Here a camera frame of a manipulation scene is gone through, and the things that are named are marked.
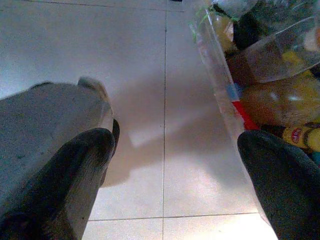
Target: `white tile floor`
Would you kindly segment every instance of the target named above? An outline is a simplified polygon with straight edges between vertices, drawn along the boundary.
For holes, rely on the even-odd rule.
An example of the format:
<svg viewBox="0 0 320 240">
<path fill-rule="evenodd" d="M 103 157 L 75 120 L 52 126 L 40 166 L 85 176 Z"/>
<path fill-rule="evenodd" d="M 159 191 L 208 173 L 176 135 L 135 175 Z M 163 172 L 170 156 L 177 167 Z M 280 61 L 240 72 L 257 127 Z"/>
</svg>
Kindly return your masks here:
<svg viewBox="0 0 320 240">
<path fill-rule="evenodd" d="M 1 1 L 0 98 L 43 81 L 104 83 L 121 136 L 84 240 L 276 239 L 181 3 L 167 1 Z"/>
</svg>

